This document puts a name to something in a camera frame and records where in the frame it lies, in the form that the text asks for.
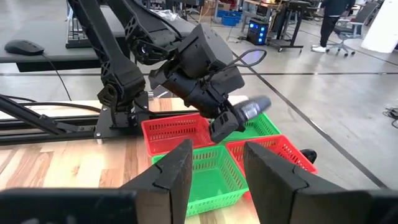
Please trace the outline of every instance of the computer tower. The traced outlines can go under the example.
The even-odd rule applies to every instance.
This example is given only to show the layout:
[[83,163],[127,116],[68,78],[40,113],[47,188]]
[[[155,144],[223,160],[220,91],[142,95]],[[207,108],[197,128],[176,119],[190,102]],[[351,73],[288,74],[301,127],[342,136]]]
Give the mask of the computer tower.
[[267,22],[260,21],[258,19],[251,19],[246,40],[254,45],[264,45],[266,43],[267,32]]

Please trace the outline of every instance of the computer mouse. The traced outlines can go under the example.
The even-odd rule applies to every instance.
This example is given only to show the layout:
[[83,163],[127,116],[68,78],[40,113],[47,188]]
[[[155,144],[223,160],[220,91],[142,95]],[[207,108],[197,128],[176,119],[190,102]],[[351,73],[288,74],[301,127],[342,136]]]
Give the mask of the computer mouse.
[[42,46],[29,40],[12,40],[4,46],[4,50],[8,53],[27,56],[41,55],[44,52]]

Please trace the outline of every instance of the person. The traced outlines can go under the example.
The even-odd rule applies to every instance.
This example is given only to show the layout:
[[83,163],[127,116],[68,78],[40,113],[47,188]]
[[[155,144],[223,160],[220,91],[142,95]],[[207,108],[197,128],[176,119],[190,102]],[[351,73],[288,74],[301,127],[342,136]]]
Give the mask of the person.
[[325,53],[329,36],[333,32],[337,21],[343,14],[348,14],[354,6],[355,0],[324,0],[321,4],[323,22],[321,26],[320,45],[313,45],[314,52]]

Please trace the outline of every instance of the office chair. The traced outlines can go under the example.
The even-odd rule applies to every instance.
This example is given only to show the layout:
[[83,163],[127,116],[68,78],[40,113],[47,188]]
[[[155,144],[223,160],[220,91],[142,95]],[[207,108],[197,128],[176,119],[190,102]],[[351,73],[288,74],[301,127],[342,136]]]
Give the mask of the office chair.
[[333,32],[337,34],[341,42],[338,44],[328,44],[329,47],[326,49],[326,52],[329,52],[330,49],[337,48],[338,52],[341,49],[343,49],[346,52],[344,54],[345,57],[348,56],[348,50],[352,50],[351,55],[354,55],[355,50],[345,45],[344,41],[349,39],[362,39],[364,33],[363,28],[366,24],[366,21],[371,16],[371,14],[376,10],[378,5],[379,4],[376,2],[367,3],[362,8],[362,10],[358,12],[357,16],[354,19],[352,20],[340,19],[338,23],[340,23],[341,25],[336,26],[333,29]]

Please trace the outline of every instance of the jeans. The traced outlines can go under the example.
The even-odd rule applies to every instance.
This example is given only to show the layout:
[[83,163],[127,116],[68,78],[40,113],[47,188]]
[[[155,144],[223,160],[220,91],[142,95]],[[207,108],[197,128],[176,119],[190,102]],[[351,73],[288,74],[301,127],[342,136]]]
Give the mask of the jeans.
[[335,28],[336,23],[339,19],[340,19],[339,16],[336,17],[325,16],[323,18],[321,26],[321,47],[326,47],[330,34],[333,32],[333,29]]

